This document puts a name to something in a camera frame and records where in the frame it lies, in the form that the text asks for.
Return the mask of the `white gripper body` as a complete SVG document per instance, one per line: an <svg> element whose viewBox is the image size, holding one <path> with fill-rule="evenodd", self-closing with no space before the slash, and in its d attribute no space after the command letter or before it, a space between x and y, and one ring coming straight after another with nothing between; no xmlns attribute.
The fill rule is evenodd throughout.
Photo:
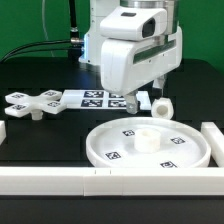
<svg viewBox="0 0 224 224"><path fill-rule="evenodd" d="M120 96L169 73L182 59L182 29L157 45L156 38L141 42L107 39L101 49L102 87Z"/></svg>

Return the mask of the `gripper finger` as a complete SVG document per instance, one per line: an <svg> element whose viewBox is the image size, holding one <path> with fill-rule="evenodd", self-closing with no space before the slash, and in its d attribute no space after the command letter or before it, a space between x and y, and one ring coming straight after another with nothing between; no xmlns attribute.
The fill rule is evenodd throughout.
<svg viewBox="0 0 224 224"><path fill-rule="evenodd" d="M163 96L163 91L164 91L164 86L166 83L166 79L167 79L167 75L162 75L158 78L156 78L153 81L153 93L157 96L157 97L162 97Z"/></svg>
<svg viewBox="0 0 224 224"><path fill-rule="evenodd" d="M138 112L139 104L136 97L136 93L132 92L124 96L126 101L126 110L130 114L136 114Z"/></svg>

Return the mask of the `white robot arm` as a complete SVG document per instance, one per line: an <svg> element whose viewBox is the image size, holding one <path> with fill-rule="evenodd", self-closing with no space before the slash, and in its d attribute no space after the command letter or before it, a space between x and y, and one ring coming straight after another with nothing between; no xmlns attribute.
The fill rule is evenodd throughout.
<svg viewBox="0 0 224 224"><path fill-rule="evenodd" d="M80 61L100 71L101 85L138 112L137 91L179 67L179 0L90 0L90 28Z"/></svg>

